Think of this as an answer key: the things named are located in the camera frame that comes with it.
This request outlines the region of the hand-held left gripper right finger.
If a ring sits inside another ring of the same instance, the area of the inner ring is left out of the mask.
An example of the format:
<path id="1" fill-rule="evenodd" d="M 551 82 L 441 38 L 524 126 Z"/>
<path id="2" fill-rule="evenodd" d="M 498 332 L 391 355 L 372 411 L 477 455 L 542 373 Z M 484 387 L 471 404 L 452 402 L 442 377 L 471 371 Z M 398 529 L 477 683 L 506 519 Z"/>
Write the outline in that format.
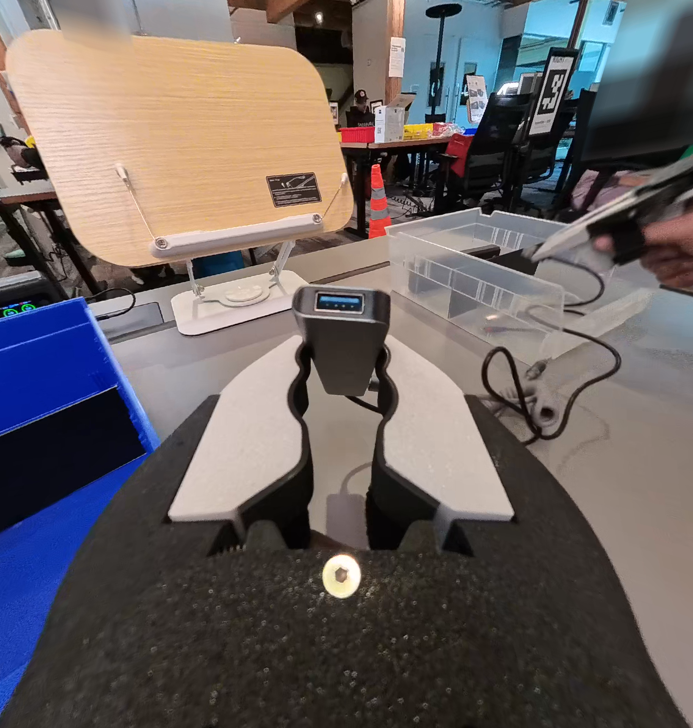
<path id="1" fill-rule="evenodd" d="M 387 336 L 376 365 L 378 407 L 370 475 L 370 544 L 396 548 L 427 521 L 439 548 L 453 526 L 510 523 L 515 511 L 461 388 Z"/>

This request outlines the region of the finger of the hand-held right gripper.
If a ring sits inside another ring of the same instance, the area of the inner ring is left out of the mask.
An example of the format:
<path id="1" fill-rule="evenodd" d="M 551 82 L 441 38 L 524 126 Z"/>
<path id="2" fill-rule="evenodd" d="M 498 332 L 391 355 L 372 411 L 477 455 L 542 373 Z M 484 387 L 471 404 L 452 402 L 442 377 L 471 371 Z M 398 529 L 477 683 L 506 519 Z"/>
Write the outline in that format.
<path id="1" fill-rule="evenodd" d="M 557 259 L 605 273 L 615 267 L 611 253 L 596 250 L 585 223 L 572 223 L 530 250 L 530 261 Z"/>
<path id="2" fill-rule="evenodd" d="M 642 228 L 693 201 L 693 154 L 659 169 L 645 182 L 572 223 L 569 236 L 609 236 Z"/>

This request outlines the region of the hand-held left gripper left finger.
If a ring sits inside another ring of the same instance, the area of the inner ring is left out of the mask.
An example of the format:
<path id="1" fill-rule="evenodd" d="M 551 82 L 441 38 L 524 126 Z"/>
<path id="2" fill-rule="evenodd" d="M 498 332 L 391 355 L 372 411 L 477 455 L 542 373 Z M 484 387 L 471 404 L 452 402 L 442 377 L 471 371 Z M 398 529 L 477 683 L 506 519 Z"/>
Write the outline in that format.
<path id="1" fill-rule="evenodd" d="M 302 337 L 291 336 L 222 389 L 169 506 L 171 522 L 228 523 L 244 541 L 254 523 L 270 521 L 289 548 L 309 547 L 310 372 Z"/>

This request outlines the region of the clear plastic divided bin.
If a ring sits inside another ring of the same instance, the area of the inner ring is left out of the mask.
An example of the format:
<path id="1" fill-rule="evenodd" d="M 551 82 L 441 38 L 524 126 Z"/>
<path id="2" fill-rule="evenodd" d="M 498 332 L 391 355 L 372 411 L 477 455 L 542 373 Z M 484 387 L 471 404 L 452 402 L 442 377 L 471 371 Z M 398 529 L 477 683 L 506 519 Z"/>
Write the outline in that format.
<path id="1" fill-rule="evenodd" d="M 387 239 L 390 250 L 395 250 L 398 242 L 416 239 L 492 259 L 533 248 L 565 227 L 565 223 L 527 215 L 501 211 L 485 214 L 475 207 L 390 226 Z"/>
<path id="2" fill-rule="evenodd" d="M 388 236 L 392 289 L 529 365 L 557 359 L 641 314 L 654 292 L 611 271 L 597 279 L 556 260 L 534 273 L 398 232 Z"/>

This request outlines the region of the dark grey USB adapter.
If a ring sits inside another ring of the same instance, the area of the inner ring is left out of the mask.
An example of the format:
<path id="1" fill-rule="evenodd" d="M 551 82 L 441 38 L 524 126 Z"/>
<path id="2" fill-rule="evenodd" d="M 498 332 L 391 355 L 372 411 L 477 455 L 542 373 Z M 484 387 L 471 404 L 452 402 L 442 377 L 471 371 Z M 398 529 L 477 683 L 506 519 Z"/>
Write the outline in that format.
<path id="1" fill-rule="evenodd" d="M 363 287 L 303 286 L 292 308 L 326 393 L 366 394 L 389 331 L 390 296 Z"/>

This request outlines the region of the blue plastic bin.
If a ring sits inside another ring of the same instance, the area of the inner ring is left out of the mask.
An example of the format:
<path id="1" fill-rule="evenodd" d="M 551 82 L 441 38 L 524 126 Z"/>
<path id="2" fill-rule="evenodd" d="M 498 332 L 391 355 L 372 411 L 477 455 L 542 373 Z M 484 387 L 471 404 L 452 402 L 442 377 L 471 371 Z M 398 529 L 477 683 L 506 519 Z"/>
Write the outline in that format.
<path id="1" fill-rule="evenodd" d="M 76 551 L 159 445 L 82 298 L 0 318 L 0 714 Z"/>

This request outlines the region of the person's right hand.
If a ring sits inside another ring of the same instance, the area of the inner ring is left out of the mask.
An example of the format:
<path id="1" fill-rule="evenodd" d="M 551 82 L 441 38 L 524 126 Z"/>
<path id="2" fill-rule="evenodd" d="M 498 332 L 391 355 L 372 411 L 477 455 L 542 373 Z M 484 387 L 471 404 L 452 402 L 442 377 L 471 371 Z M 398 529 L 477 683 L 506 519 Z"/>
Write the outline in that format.
<path id="1" fill-rule="evenodd" d="M 670 287 L 693 286 L 693 211 L 643 229 L 642 268 Z"/>

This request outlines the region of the black office chair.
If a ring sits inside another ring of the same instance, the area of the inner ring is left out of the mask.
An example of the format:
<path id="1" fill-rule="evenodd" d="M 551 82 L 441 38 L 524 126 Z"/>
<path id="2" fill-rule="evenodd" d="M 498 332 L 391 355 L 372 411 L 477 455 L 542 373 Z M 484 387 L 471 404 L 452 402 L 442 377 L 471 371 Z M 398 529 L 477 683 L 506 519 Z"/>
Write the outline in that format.
<path id="1" fill-rule="evenodd" d="M 503 182 L 515 135 L 525 121 L 529 94 L 491 94 L 473 135 L 455 134 L 446 148 L 444 210 L 452 212 L 479 202 Z"/>

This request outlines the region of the orange traffic cone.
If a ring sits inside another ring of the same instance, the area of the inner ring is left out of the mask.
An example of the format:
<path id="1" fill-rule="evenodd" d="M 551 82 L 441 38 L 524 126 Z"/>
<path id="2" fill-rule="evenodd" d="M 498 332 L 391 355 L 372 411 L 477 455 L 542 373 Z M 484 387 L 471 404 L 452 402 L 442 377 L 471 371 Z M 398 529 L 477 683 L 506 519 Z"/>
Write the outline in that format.
<path id="1" fill-rule="evenodd" d="M 384 187 L 384 178 L 381 166 L 376 163 L 370 171 L 370 220 L 368 238 L 374 239 L 387 234 L 387 228 L 392 225 L 389 214 L 389 205 Z"/>

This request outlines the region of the wooden background table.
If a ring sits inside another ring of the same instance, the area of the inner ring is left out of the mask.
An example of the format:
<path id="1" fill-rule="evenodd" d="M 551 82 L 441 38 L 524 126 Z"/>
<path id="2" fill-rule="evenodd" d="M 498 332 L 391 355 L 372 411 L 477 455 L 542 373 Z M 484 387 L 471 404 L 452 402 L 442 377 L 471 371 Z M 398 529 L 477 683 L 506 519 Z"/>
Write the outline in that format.
<path id="1" fill-rule="evenodd" d="M 350 178 L 351 190 L 354 197 L 355 224 L 344 228 L 344 232 L 365 240 L 368 237 L 366 180 L 373 163 L 385 155 L 406 152 L 415 157 L 418 154 L 431 154 L 447 147 L 451 137 L 449 135 L 396 141 L 393 143 L 366 143 L 366 142 L 340 142 L 342 154 L 347 160 L 347 172 Z"/>

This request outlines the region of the white cardboard box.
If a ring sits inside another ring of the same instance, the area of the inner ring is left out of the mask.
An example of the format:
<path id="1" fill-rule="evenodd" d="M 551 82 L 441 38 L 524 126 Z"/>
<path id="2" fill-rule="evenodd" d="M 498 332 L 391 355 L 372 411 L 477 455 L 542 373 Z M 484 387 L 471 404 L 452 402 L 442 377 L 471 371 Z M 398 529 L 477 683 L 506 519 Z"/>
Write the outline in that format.
<path id="1" fill-rule="evenodd" d="M 373 115 L 375 116 L 375 143 L 395 143 L 404 139 L 404 107 L 378 105 L 374 108 Z"/>

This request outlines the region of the black round floor lamp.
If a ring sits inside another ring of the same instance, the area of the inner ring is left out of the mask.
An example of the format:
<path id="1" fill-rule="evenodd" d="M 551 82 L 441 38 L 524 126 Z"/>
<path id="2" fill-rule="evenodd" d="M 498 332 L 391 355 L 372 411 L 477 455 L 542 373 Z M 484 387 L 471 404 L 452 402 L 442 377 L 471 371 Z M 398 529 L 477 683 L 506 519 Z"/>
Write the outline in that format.
<path id="1" fill-rule="evenodd" d="M 445 90 L 447 50 L 445 50 L 445 22 L 460 14 L 462 6 L 457 2 L 446 2 L 430 6 L 425 15 L 430 20 L 439 21 L 437 46 L 434 64 L 431 65 L 428 81 L 427 103 L 429 112 L 425 114 L 425 122 L 444 122 L 448 103 L 448 92 Z"/>

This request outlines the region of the black power station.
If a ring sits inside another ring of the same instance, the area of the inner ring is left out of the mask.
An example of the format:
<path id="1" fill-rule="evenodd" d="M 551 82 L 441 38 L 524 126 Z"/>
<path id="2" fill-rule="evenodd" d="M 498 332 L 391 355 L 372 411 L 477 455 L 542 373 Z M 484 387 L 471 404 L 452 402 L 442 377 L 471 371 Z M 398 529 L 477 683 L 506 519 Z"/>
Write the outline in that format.
<path id="1" fill-rule="evenodd" d="M 65 296 L 39 271 L 0 278 L 0 319 L 40 309 Z"/>

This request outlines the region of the wooden book stand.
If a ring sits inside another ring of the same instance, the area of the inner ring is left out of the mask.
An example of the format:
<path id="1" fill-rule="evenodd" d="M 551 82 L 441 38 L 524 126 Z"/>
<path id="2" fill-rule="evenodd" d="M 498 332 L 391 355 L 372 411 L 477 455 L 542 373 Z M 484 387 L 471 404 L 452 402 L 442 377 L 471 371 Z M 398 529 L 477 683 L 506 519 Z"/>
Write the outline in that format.
<path id="1" fill-rule="evenodd" d="M 120 267 L 187 265 L 185 336 L 290 310 L 295 242 L 351 218 L 321 78 L 294 50 L 37 30 L 6 71 L 78 242 Z"/>

